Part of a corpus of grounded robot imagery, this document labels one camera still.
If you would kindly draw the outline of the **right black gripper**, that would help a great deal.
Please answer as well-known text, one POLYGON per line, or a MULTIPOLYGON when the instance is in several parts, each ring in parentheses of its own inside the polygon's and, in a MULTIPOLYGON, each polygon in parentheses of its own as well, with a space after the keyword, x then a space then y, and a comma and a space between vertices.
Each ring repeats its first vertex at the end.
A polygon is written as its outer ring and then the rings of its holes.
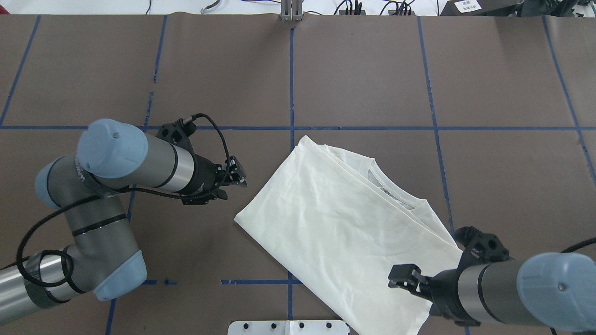
POLYGON ((424 298, 432 301, 431 316, 442 316, 461 327, 478 327, 480 322, 466 312, 459 298, 461 273, 450 269, 435 276, 422 276, 421 269, 415 264, 393 265, 389 272, 389 288, 423 294, 424 298))

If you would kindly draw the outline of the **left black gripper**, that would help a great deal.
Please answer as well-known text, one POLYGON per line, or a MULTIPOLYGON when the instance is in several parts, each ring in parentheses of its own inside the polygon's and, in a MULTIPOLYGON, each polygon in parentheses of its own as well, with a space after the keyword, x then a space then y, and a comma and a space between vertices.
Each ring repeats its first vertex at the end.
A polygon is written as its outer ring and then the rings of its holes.
POLYGON ((195 155, 193 157, 194 172, 188 185, 182 189, 182 203, 184 205, 207 204, 210 200, 228 200, 227 193, 220 187, 230 185, 247 188, 244 167, 235 156, 230 156, 226 164, 225 179, 221 165, 195 155))

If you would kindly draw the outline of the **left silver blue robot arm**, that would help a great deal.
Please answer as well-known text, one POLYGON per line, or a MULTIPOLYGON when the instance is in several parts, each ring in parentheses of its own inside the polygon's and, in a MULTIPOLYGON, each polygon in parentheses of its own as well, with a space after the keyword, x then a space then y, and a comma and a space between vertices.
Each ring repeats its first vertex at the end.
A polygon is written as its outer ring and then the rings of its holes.
POLYGON ((147 280, 120 196, 129 192, 178 199, 185 205, 228 198, 228 185, 246 187, 213 120, 202 113, 150 135, 134 125, 100 119, 81 134, 74 155, 63 155, 36 176, 36 193, 54 212, 34 224, 1 270, 1 324, 52 309, 89 291, 110 301, 147 280), (73 244, 28 257, 34 231, 64 214, 73 244))

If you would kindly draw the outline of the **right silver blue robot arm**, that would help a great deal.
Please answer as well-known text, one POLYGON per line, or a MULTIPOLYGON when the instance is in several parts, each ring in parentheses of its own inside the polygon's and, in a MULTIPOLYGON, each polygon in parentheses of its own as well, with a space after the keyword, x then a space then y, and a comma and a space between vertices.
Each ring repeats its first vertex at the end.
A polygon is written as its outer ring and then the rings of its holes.
POLYGON ((425 276, 394 265, 388 286, 430 301, 431 316, 458 326, 545 327, 595 333, 595 261, 581 253, 541 253, 515 260, 495 235, 460 238, 458 266, 425 276))

